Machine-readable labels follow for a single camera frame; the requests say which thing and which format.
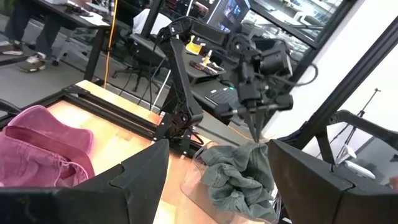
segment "plastic bin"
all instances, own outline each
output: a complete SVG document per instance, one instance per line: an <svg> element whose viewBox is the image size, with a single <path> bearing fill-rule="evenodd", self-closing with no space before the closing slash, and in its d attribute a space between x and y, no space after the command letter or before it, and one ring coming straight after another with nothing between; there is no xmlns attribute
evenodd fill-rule
<svg viewBox="0 0 398 224"><path fill-rule="evenodd" d="M219 224L277 223L277 220L249 220L238 213L224 212L213 206L208 196L208 187L200 183L200 179L207 168L200 154L215 145L217 145L216 142L209 142L194 155L187 173L185 174L185 178L181 183L182 192ZM276 188L271 194L275 198L272 203L277 207L280 203L278 203L279 200L277 200Z"/></svg>

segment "computer monitor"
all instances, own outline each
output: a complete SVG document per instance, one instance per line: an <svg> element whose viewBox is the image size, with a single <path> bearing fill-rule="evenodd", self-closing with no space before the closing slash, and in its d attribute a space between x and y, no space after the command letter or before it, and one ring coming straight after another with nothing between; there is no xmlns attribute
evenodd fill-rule
<svg viewBox="0 0 398 224"><path fill-rule="evenodd" d="M225 32L235 32L250 10L248 0L218 0L205 16L207 24Z"/></svg>

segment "crumpled fabric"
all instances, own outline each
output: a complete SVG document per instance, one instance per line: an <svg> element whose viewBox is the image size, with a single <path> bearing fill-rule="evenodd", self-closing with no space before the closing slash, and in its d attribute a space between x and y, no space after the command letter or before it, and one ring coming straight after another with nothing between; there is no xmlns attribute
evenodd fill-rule
<svg viewBox="0 0 398 224"><path fill-rule="evenodd" d="M213 205L252 220L274 221L270 201L275 187L265 144L248 142L239 147L213 146L200 157L208 166L201 183L208 186Z"/></svg>
<svg viewBox="0 0 398 224"><path fill-rule="evenodd" d="M93 133L66 126L43 106L0 133L0 187L73 187L94 177Z"/></svg>

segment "wooden tabletop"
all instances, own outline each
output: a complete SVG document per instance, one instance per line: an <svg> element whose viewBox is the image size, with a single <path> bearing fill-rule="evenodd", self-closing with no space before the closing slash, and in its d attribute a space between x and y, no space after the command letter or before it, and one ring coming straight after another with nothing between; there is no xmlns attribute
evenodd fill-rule
<svg viewBox="0 0 398 224"><path fill-rule="evenodd" d="M90 91L93 95L155 124L159 124L161 120L157 114L91 82L82 81L77 85ZM64 124L75 128L90 129L94 132L95 145L90 157L96 174L104 172L151 145L150 140L65 101L49 107L49 110ZM207 138L201 138L205 142L210 141ZM181 191L180 185L184 180L185 173L190 169L192 169L190 159L170 154L167 179L154 221L155 224L216 224Z"/></svg>

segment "pink garment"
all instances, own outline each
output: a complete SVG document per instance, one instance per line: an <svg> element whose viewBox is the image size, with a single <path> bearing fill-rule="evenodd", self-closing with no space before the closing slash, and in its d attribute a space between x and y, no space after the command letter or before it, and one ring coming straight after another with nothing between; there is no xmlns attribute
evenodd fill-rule
<svg viewBox="0 0 398 224"><path fill-rule="evenodd" d="M92 147L90 130L66 126L33 106L0 133L0 186L73 187L95 175Z"/></svg>

